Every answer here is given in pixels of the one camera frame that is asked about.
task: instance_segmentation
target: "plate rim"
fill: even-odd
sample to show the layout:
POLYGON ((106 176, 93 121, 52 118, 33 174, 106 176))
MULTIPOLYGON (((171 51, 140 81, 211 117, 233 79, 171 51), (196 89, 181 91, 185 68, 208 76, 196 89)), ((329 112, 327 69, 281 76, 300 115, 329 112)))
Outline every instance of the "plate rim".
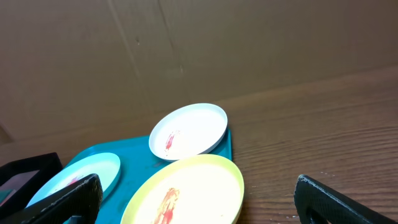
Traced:
POLYGON ((139 207, 141 206, 144 199, 147 197, 148 193, 156 187, 162 180, 170 175, 174 174, 176 171, 189 167, 194 166, 197 164, 212 164, 216 166, 220 166, 227 170, 237 181, 239 188, 241 190, 241 195, 239 199, 239 206, 233 211, 235 214, 233 219, 230 220, 231 223, 235 223, 239 217, 242 204, 243 204, 243 197, 244 197, 244 180, 243 175, 237 165, 219 155, 212 155, 212 154, 202 154, 193 157, 189 157, 186 159, 182 159, 176 162, 169 164, 168 166, 164 167, 160 171, 156 172, 152 175, 149 179, 147 179, 134 193, 134 195, 130 198, 129 202, 127 203, 126 208, 123 211, 122 218, 120 220, 120 224, 130 224, 134 221, 134 217, 138 212, 139 207))
POLYGON ((109 154, 108 156, 113 157, 111 160, 116 162, 116 165, 118 166, 118 173, 115 175, 115 178, 112 180, 112 182, 110 183, 110 185, 108 186, 107 189, 103 190, 103 201, 105 200, 105 198, 109 195, 110 191, 112 191, 112 189, 114 188, 114 186, 116 185, 116 182, 119 180, 120 177, 120 172, 121 172, 121 161, 118 155, 116 155, 115 153, 112 152, 102 152, 102 153, 98 153, 98 154, 94 154, 85 158, 80 159, 79 161, 76 161, 73 164, 70 164, 69 166, 66 166, 63 170, 61 170, 58 174, 56 174, 55 176, 53 176, 50 180, 48 180, 38 191, 36 191, 36 193, 33 195, 33 197, 29 200, 29 203, 26 205, 26 208, 43 200, 44 198, 41 199, 37 199, 36 197, 38 197, 38 194, 47 188, 47 184, 52 184, 52 182, 55 182, 57 178, 59 178, 59 176, 61 176, 62 172, 68 169, 76 169, 75 167, 78 167, 80 165, 80 163, 83 163, 84 160, 86 159, 93 159, 93 157, 96 156, 104 156, 103 154, 109 154))
POLYGON ((175 111, 169 113, 168 115, 164 116, 164 117, 155 125, 155 127, 152 129, 152 131, 150 132, 150 135, 149 135, 149 140, 148 140, 149 149, 150 149, 150 151, 153 153, 153 155, 155 155, 156 157, 158 157, 158 158, 160 158, 160 159, 163 159, 163 160, 165 160, 165 161, 169 161, 169 162, 177 161, 177 160, 180 160, 180 159, 186 159, 186 158, 188 158, 188 157, 192 157, 192 156, 199 155, 199 154, 206 154, 206 153, 212 151, 212 150, 218 145, 218 143, 221 142, 222 138, 223 138, 224 135, 225 135, 225 132, 226 132, 226 128, 227 128, 227 127, 228 127, 228 116, 227 116, 225 110, 224 110, 222 107, 218 106, 218 105, 215 105, 215 104, 213 104, 213 103, 194 103, 194 104, 191 104, 191 105, 183 106, 183 107, 181 107, 181 108, 179 108, 179 109, 176 109, 175 111), (212 109, 213 109, 212 111, 215 111, 215 112, 219 113, 220 115, 222 115, 222 117, 223 117, 224 120, 226 121, 226 122, 225 122, 225 126, 224 126, 224 131, 220 134, 220 136, 218 136, 218 140, 215 141, 215 142, 211 145, 211 147, 209 147, 208 149, 202 150, 202 151, 199 152, 198 154, 192 154, 192 155, 189 155, 189 156, 187 156, 187 157, 180 157, 180 158, 178 158, 178 159, 166 158, 165 156, 162 156, 162 155, 160 155, 159 153, 157 153, 157 151, 154 149, 154 147, 151 146, 151 144, 155 141, 155 140, 154 140, 155 135, 156 135, 157 133, 159 133, 159 131, 160 131, 161 127, 163 126, 163 124, 164 124, 165 122, 167 122, 167 120, 170 119, 171 117, 176 116, 177 113, 181 113, 182 111, 185 111, 185 110, 189 109, 190 107, 199 107, 199 106, 204 106, 204 107, 207 106, 207 107, 209 107, 209 108, 212 108, 212 109))

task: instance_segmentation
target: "cardboard wall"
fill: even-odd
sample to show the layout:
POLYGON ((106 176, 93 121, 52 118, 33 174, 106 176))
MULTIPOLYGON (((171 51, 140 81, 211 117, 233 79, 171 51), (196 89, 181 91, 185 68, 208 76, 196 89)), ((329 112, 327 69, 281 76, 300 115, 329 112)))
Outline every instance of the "cardboard wall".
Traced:
POLYGON ((5 130, 0 126, 0 146, 12 142, 10 136, 5 132, 5 130))
POLYGON ((395 0, 3 0, 15 140, 398 62, 395 0))

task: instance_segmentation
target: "food stain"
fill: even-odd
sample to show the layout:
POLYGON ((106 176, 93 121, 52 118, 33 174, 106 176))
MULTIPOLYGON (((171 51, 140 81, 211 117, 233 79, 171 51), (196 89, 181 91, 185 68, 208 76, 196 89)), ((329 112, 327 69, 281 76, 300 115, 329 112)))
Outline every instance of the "food stain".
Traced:
POLYGON ((173 187, 169 189, 162 203, 157 209, 154 224, 170 224, 173 219, 173 211, 179 195, 180 190, 177 190, 173 187))
POLYGON ((69 185, 72 185, 72 184, 78 182, 81 178, 82 178, 82 176, 78 176, 78 177, 73 178, 73 179, 69 182, 69 184, 67 184, 67 187, 68 187, 69 185))
POLYGON ((166 152, 168 152, 169 150, 170 150, 170 148, 172 147, 172 144, 173 144, 173 139, 174 139, 174 136, 176 135, 176 134, 180 134, 180 131, 173 131, 170 135, 169 135, 169 137, 167 138, 167 141, 166 141, 166 152))

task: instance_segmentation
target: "wooden table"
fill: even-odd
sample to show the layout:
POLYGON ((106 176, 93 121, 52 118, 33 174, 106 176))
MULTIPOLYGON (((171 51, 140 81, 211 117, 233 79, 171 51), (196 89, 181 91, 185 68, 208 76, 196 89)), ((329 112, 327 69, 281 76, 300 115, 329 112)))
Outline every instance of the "wooden table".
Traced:
MULTIPOLYGON (((214 103, 229 116, 246 185, 239 223, 298 223, 299 174, 398 220, 398 67, 214 103)), ((52 151, 66 164, 94 144, 149 134, 166 114, 6 144, 0 164, 52 151)))

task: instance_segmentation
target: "white plate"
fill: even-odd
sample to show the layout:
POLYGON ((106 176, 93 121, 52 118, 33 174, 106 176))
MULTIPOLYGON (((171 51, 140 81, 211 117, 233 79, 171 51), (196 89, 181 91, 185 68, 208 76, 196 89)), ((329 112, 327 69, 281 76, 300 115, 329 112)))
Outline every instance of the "white plate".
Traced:
POLYGON ((219 106, 184 106, 156 124, 149 136, 149 147, 155 156, 166 161, 207 153, 220 143, 227 123, 226 113, 219 106))
POLYGON ((95 154, 75 162, 45 183, 45 185, 43 185, 43 187, 40 188, 40 190, 32 197, 27 207, 90 174, 98 175, 104 192, 104 200, 112 191, 119 179, 119 157, 113 153, 105 152, 95 154))

